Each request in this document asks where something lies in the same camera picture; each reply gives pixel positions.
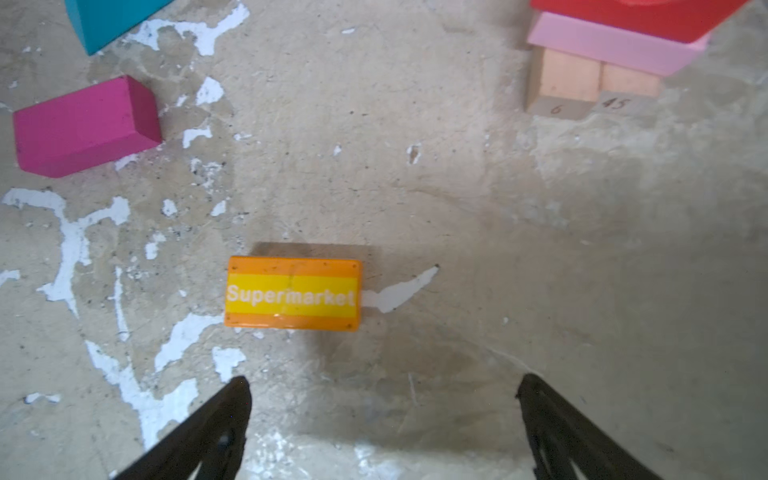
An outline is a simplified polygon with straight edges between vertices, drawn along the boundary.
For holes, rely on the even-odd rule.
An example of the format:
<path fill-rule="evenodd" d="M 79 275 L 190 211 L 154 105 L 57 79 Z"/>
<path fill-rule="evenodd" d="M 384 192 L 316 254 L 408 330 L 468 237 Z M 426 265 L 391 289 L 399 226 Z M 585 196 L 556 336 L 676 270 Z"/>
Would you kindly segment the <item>teal wood block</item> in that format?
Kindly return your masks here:
<path fill-rule="evenodd" d="M 171 0 L 65 0 L 64 3 L 85 52 L 93 55 Z"/>

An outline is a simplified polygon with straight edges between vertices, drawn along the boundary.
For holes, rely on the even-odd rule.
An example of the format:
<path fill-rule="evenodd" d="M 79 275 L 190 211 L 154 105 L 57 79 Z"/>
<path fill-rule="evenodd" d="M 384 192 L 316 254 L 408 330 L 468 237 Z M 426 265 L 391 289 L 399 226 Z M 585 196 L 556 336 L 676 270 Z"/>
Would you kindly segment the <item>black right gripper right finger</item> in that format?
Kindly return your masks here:
<path fill-rule="evenodd" d="M 540 376 L 517 390 L 537 479 L 657 479 Z"/>

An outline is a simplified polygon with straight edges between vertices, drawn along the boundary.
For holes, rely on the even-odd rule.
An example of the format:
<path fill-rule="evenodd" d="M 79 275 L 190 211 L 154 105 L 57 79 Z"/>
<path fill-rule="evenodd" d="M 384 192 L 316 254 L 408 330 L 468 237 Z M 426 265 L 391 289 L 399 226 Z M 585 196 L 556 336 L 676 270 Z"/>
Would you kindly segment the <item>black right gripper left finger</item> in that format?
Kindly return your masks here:
<path fill-rule="evenodd" d="M 252 409 L 246 377 L 233 378 L 119 479 L 233 479 L 243 460 Z"/>

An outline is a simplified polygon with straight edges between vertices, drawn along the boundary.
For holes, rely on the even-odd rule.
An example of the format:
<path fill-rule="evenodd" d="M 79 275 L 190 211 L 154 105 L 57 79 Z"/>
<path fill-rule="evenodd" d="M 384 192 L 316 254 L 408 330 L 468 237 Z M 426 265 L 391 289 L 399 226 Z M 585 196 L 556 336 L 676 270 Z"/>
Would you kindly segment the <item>pink wood block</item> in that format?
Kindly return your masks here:
<path fill-rule="evenodd" d="M 543 11 L 534 13 L 527 35 L 535 46 L 664 77 L 691 64 L 710 38 L 677 42 Z"/>

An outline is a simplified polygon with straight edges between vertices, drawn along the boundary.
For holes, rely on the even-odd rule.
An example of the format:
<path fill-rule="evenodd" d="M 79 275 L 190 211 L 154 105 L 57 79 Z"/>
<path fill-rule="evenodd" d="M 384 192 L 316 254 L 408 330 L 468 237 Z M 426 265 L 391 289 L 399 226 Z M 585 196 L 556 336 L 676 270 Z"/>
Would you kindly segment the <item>orange cylinder wood block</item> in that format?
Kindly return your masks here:
<path fill-rule="evenodd" d="M 233 256 L 227 269 L 224 324 L 356 331 L 362 273 L 358 260 Z"/>

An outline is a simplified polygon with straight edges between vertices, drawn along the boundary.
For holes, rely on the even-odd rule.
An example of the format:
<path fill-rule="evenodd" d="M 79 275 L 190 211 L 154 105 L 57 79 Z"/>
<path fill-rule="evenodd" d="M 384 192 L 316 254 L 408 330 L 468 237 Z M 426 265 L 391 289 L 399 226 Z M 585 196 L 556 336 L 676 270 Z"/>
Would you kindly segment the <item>magenta wood block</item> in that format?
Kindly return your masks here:
<path fill-rule="evenodd" d="M 13 127 L 20 169 L 49 178 L 163 142 L 153 92 L 128 75 L 16 111 Z"/>

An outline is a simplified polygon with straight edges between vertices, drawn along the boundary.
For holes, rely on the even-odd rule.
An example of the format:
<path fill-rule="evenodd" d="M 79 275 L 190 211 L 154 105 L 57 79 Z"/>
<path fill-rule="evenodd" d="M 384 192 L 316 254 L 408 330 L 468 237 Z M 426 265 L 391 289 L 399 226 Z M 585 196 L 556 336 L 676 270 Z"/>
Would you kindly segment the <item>red rectangular wood block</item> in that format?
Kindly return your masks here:
<path fill-rule="evenodd" d="M 747 0 L 532 0 L 533 9 L 667 40 L 691 43 Z"/>

